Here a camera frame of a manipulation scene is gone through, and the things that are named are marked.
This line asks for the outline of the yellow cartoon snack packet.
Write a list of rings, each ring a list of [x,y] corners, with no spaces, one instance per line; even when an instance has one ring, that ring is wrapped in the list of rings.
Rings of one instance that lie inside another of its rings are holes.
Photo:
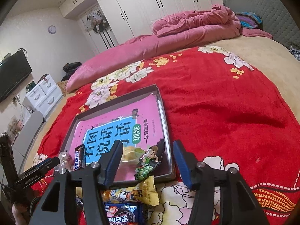
[[[143,203],[150,206],[159,205],[159,196],[154,184],[154,176],[149,176],[135,187],[119,188],[101,191],[104,202],[121,203]]]

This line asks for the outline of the red floral blanket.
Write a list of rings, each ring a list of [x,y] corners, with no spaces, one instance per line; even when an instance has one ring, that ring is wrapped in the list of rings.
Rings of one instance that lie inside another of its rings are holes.
[[[278,88],[257,68],[217,47],[135,62],[89,84],[87,101],[68,99],[38,152],[59,153],[74,117],[155,84],[171,140],[213,168],[236,167],[270,224],[285,224],[299,201],[299,119]]]

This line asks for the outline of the Snickers chocolate bar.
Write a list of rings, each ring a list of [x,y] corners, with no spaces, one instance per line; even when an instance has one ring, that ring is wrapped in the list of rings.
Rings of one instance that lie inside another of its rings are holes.
[[[84,157],[85,145],[81,144],[74,149],[74,170],[80,170],[85,167],[85,157]]]

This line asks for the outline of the green pea snack packet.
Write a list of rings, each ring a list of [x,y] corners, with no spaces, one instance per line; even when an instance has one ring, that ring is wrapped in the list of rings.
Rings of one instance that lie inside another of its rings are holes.
[[[143,181],[153,175],[154,170],[160,166],[165,152],[165,139],[151,146],[139,158],[139,162],[135,168],[135,180]]]

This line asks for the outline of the black television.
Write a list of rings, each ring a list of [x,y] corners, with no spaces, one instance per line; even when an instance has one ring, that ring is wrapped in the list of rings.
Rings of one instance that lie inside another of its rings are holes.
[[[23,50],[2,61],[0,67],[0,94],[4,101],[32,72]]]

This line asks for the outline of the grey chair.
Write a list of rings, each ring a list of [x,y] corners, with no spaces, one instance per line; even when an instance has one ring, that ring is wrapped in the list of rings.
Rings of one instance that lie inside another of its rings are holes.
[[[26,158],[32,148],[34,139],[43,122],[43,114],[39,111],[35,111],[20,131],[20,134],[12,146],[15,167],[19,173],[24,166]]]

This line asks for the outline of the blue Oreo cookie packet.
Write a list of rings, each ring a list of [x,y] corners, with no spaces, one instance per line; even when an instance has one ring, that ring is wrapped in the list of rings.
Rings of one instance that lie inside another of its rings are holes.
[[[112,225],[145,224],[144,208],[138,203],[105,203],[105,212]]]

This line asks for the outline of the blue purple folded clothes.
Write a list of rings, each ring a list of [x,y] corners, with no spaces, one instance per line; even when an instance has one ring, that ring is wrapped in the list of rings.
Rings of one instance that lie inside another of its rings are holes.
[[[256,29],[262,26],[262,18],[253,12],[241,12],[236,13],[242,28],[245,29]]]

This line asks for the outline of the brown fuzzy blanket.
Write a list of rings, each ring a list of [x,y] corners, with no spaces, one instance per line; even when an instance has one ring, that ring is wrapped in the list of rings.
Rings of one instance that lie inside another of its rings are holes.
[[[58,82],[57,83],[57,86],[61,89],[61,92],[63,94],[63,97],[65,97],[67,94],[68,94],[68,91],[67,91],[67,83],[68,83],[68,80],[66,81],[61,81],[61,82]]]

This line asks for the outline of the grey padded headboard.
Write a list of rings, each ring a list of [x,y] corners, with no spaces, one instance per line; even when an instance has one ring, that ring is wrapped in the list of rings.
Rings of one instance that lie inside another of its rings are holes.
[[[299,49],[299,28],[280,0],[222,0],[235,13],[253,12],[262,18],[262,28],[285,47]]]

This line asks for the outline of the light green snack packet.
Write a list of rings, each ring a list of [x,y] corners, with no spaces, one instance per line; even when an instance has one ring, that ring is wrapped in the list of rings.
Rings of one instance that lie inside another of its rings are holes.
[[[120,169],[134,169],[138,163],[141,156],[146,152],[145,149],[134,146],[123,146],[123,154],[121,157],[121,162],[119,164]]]

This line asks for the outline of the pink quilt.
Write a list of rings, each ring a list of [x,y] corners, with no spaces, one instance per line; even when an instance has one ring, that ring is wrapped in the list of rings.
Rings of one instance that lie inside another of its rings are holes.
[[[83,63],[68,80],[66,89],[72,92],[133,62],[240,35],[273,37],[261,29],[242,28],[235,13],[224,5],[171,14],[154,23],[153,34],[132,38]]]

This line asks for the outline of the clear candy packet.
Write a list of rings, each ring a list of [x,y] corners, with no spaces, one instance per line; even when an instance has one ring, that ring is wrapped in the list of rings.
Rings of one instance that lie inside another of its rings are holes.
[[[73,171],[74,160],[68,152],[60,152],[58,157],[59,164],[54,168],[56,172],[58,172],[62,168],[65,168],[68,171]]]

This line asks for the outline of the dark clothes pile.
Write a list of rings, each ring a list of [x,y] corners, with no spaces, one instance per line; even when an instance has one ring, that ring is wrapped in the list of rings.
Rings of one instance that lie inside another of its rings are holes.
[[[63,71],[66,75],[62,78],[61,81],[67,81],[70,77],[76,72],[76,70],[82,65],[81,62],[67,63],[63,66]]]

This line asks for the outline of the round wall clock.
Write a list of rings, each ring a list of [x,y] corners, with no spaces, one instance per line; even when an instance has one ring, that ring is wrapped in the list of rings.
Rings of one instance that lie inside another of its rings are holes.
[[[48,27],[48,32],[50,33],[50,34],[55,34],[56,33],[56,27],[55,26],[53,26],[53,25],[51,25],[51,26],[49,26]]]

